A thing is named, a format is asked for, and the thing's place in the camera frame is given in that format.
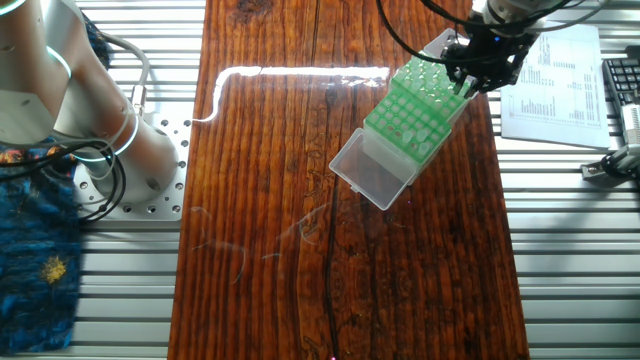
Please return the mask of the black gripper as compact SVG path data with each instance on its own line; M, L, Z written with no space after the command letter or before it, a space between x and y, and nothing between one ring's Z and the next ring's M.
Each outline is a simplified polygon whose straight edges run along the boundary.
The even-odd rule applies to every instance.
M535 42L535 35L524 33L502 36L492 30L471 28L467 38L449 35L444 60L447 75L458 95L468 76L475 78L473 90L487 93L514 85L523 62Z

